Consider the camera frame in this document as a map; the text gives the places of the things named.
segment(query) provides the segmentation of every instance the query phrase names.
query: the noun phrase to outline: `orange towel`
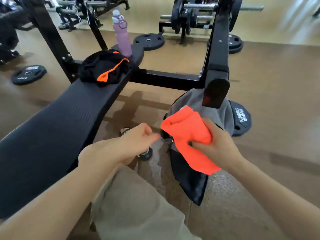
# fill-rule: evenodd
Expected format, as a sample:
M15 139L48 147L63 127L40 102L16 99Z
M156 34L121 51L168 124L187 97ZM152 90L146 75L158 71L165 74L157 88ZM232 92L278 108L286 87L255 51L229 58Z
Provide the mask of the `orange towel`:
M198 112L184 106L166 118L161 124L161 129L173 137L177 149L192 169L208 175L220 170L205 154L188 145L189 141L207 145L212 141L211 133Z

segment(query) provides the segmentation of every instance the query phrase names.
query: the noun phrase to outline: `black cloth with orange trim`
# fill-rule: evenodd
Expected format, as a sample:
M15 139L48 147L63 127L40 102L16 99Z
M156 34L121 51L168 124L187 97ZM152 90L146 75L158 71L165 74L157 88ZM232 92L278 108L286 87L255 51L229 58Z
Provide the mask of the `black cloth with orange trim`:
M115 49L101 50L87 57L78 69L79 79L83 82L97 83L99 86L120 82L121 74L138 68L127 57Z

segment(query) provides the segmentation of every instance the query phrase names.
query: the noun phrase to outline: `forearm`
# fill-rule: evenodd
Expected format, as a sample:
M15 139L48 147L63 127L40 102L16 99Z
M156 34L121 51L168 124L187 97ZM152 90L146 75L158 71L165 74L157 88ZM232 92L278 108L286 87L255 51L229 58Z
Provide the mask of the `forearm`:
M1 239L66 239L116 163L77 167L0 226Z
M244 158L229 172L293 239L320 239L320 209L288 190Z

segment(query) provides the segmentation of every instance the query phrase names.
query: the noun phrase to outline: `left hand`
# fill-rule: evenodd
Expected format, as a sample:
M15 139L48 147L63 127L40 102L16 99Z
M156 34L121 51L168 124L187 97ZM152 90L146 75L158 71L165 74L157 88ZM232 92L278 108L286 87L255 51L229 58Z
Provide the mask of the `left hand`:
M152 143L158 140L150 126L142 123L125 133L121 137L98 141L85 147L79 154L79 166L92 161L122 162L128 158L145 152Z

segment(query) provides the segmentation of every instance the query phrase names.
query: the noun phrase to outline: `weight bench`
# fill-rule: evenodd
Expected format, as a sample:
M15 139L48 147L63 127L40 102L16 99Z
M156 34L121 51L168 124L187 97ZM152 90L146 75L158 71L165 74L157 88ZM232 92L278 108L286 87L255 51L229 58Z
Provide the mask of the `weight bench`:
M57 100L0 141L0 219L13 215L77 167L79 153L93 142L103 117L128 81L180 90L204 88L202 105L212 108L219 108L226 97L230 86L228 35L233 0L219 0L200 77L134 69L123 74L118 84L105 87L77 79L81 61L74 60L66 49L43 2L21 0L21 3L71 85ZM107 49L84 0L76 0L76 4L81 4L82 13L88 15L101 49ZM132 51L130 59L139 65L143 48L134 44ZM242 117L241 110L235 110L235 114Z

